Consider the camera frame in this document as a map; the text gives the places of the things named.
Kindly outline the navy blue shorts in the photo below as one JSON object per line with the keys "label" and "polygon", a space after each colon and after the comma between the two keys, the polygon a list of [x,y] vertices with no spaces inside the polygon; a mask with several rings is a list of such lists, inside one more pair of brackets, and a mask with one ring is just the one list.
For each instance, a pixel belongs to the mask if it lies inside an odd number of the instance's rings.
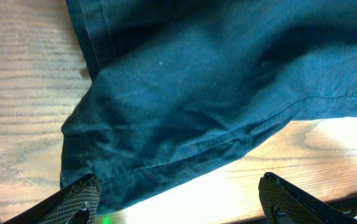
{"label": "navy blue shorts", "polygon": [[68,0],[91,87],[60,185],[104,215],[244,157],[292,120],[357,117],[357,0]]}

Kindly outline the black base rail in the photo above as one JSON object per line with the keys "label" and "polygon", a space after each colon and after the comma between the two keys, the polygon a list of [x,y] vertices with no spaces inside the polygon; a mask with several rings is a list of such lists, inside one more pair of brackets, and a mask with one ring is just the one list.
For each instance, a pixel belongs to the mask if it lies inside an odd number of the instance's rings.
{"label": "black base rail", "polygon": [[[355,217],[357,215],[357,192],[349,194],[346,197],[326,201],[325,203],[351,217]],[[266,224],[266,218],[248,218],[235,222],[226,222],[225,224]]]}

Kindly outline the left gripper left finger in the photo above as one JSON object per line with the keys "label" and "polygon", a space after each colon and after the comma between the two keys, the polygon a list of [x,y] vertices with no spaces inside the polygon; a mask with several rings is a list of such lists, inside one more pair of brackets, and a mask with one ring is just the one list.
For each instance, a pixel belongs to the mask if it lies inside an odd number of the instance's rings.
{"label": "left gripper left finger", "polygon": [[87,174],[7,223],[94,224],[100,193],[97,177]]}

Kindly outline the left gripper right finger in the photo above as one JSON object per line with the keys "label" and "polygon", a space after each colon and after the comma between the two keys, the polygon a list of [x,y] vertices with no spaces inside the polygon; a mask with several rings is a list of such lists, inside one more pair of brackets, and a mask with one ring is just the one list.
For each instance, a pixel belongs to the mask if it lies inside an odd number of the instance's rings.
{"label": "left gripper right finger", "polygon": [[357,219],[272,172],[266,172],[261,177],[258,189],[267,223],[357,224]]}

